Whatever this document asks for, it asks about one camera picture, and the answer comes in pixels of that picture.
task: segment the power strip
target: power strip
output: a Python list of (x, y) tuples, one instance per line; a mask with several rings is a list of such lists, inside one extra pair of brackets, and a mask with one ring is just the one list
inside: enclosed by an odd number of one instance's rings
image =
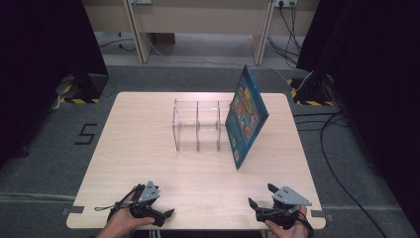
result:
[(281, 1), (283, 2), (283, 8), (291, 8), (293, 4), (296, 7), (297, 4), (297, 0), (276, 0), (274, 7), (279, 8)]

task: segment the hand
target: hand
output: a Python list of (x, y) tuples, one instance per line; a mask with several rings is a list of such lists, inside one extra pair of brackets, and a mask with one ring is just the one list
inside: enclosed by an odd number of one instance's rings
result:
[[(299, 218), (304, 220), (306, 216), (306, 206), (301, 205), (299, 207)], [(306, 238), (308, 237), (308, 231), (306, 227), (300, 222), (297, 221), (294, 225), (288, 229), (283, 230), (281, 227), (278, 227), (277, 224), (270, 220), (266, 220), (265, 225), (272, 231), (272, 238)]]
[[(130, 200), (132, 198), (133, 194), (131, 194), (127, 199)], [(155, 223), (154, 218), (134, 218), (131, 215), (129, 208), (121, 207), (111, 216), (111, 219), (109, 219), (108, 223), (96, 236), (96, 238), (118, 238), (136, 229), (136, 227), (150, 225), (153, 223)]]

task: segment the person's right hand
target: person's right hand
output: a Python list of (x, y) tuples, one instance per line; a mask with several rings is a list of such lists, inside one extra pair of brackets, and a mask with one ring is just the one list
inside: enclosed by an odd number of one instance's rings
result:
[[(306, 206), (301, 205), (299, 207), (299, 218), (305, 220), (306, 216)], [(272, 238), (307, 238), (308, 237), (308, 230), (306, 227), (298, 220), (294, 223), (294, 225), (288, 229), (283, 230), (281, 227), (277, 226), (274, 222), (270, 220), (266, 220), (265, 225), (272, 231)]]

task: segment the blue book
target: blue book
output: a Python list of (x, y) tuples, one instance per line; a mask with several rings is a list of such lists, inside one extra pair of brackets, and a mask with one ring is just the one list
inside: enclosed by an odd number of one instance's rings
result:
[(245, 65), (226, 118), (226, 129), (237, 170), (267, 118), (268, 112), (256, 81)]

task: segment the acrylic divider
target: acrylic divider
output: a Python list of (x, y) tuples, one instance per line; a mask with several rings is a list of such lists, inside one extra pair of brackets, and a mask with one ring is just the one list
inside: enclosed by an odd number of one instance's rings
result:
[(177, 101), (172, 131), (178, 152), (230, 149), (225, 121), (229, 101)]

